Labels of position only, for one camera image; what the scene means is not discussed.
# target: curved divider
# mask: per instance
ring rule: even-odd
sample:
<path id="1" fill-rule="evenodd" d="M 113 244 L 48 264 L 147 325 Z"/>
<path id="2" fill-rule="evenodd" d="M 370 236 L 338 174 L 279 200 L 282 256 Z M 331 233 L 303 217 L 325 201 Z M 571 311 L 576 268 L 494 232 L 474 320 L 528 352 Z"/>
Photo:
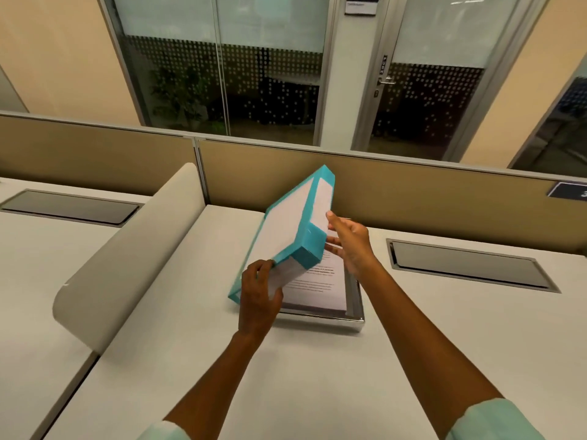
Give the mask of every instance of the curved divider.
<path id="1" fill-rule="evenodd" d="M 187 163 L 61 287 L 55 320 L 103 354 L 204 207 Z"/>

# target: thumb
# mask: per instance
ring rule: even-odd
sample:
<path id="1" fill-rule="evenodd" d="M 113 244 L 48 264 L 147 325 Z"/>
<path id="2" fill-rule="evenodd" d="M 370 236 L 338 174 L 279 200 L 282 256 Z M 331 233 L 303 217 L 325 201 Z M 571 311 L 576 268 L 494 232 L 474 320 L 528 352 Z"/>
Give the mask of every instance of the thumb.
<path id="1" fill-rule="evenodd" d="M 334 227 L 336 233 L 338 233 L 338 237 L 345 237 L 351 233 L 348 225 L 342 222 L 341 218 L 336 216 L 332 211 L 327 211 L 327 219 L 330 225 Z"/>
<path id="2" fill-rule="evenodd" d="M 273 299 L 271 300 L 271 305 L 273 306 L 273 310 L 277 315 L 279 310 L 281 309 L 281 304 L 283 303 L 283 290 L 282 288 L 278 288 L 275 290 L 275 295 L 273 295 Z"/>

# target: door frame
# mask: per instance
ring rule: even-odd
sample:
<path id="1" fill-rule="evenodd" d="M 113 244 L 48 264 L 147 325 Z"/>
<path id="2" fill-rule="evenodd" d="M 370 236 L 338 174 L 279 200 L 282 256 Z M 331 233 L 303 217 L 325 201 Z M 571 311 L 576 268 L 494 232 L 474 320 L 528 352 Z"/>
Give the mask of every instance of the door frame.
<path id="1" fill-rule="evenodd" d="M 515 4 L 501 36 L 489 55 L 487 66 L 479 85 L 467 105 L 467 109 L 452 136 L 449 146 L 444 152 L 443 161 L 459 162 L 463 157 L 547 1 L 518 0 Z M 351 147 L 356 151 L 367 151 L 378 111 L 378 101 L 372 101 L 372 99 L 375 90 L 378 89 L 377 80 L 382 69 L 381 63 L 383 56 L 387 55 L 388 58 L 383 68 L 383 73 L 386 74 L 393 58 L 393 51 L 399 36 L 407 0 L 396 0 L 395 5 L 392 3 L 393 0 L 390 0 L 386 15 L 381 19 L 381 34 L 376 36 L 373 45 L 371 69 L 365 83 Z"/>

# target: door handle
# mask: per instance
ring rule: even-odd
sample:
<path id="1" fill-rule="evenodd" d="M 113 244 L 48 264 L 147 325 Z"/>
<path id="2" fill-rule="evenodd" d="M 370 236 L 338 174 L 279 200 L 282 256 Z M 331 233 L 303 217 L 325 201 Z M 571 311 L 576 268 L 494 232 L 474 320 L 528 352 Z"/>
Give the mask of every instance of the door handle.
<path id="1" fill-rule="evenodd" d="M 385 77 L 385 81 L 381 80 L 381 77 L 377 79 L 377 86 L 379 85 L 395 85 L 396 82 L 388 75 Z"/>

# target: forearm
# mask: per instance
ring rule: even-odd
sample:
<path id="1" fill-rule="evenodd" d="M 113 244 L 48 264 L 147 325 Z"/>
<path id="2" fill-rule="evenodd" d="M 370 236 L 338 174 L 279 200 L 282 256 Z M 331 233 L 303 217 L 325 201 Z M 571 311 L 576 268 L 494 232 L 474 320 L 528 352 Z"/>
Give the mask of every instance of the forearm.
<path id="1" fill-rule="evenodd" d="M 379 263 L 360 278 L 436 434 L 444 440 L 474 404 L 501 394 Z"/>
<path id="2" fill-rule="evenodd" d="M 192 440 L 215 440 L 258 345 L 239 332 L 234 334 L 222 355 L 165 420 L 184 429 Z"/>

